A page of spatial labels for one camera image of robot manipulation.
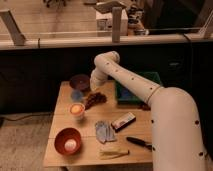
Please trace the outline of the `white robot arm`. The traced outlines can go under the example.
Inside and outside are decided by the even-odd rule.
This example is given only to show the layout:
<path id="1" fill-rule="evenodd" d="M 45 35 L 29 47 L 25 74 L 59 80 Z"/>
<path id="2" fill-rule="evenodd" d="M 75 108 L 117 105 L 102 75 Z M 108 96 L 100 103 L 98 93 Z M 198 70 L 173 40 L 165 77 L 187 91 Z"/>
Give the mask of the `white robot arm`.
<path id="1" fill-rule="evenodd" d="M 151 108 L 153 171 L 207 171 L 199 112 L 193 97 L 119 65 L 116 51 L 94 58 L 92 90 L 114 78 Z"/>

